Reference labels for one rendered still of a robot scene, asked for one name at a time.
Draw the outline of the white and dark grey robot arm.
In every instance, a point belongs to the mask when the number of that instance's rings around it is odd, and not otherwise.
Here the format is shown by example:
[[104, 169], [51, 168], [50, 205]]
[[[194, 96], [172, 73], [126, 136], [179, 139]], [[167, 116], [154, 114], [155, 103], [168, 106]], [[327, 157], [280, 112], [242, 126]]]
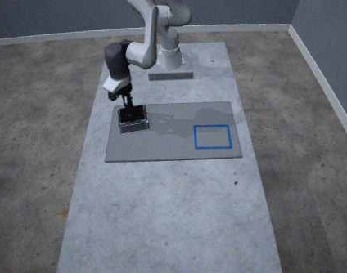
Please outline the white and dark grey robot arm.
[[[119, 98], [117, 91], [131, 82], [128, 65], [138, 65], [150, 69], [157, 60], [157, 34], [160, 35], [160, 50], [157, 65], [166, 70], [175, 70], [184, 65], [180, 54], [178, 33], [168, 26], [189, 25], [192, 20], [191, 9], [180, 0], [160, 0], [167, 6], [156, 5], [155, 0], [128, 0], [130, 6], [145, 20], [144, 44], [127, 39], [110, 43], [105, 48], [105, 61], [110, 75], [103, 88], [108, 91], [108, 99]], [[160, 12], [160, 13], [159, 13]], [[169, 23], [168, 23], [169, 22]], [[124, 54], [125, 53], [125, 54]], [[127, 57], [127, 58], [126, 58]]]

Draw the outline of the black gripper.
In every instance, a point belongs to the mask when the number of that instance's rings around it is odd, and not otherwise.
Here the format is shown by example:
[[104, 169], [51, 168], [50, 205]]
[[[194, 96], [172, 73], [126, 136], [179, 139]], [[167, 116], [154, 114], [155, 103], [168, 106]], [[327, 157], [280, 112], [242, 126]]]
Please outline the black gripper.
[[129, 121], [133, 122], [135, 121], [135, 119], [134, 119], [132, 108], [131, 108], [133, 106], [133, 102], [132, 102], [133, 98], [131, 97], [131, 94], [130, 94], [131, 91], [132, 91], [132, 84], [130, 82], [127, 86], [120, 88], [117, 92], [121, 94], [123, 101], [125, 100], [124, 106], [127, 112], [126, 115], [128, 116]]

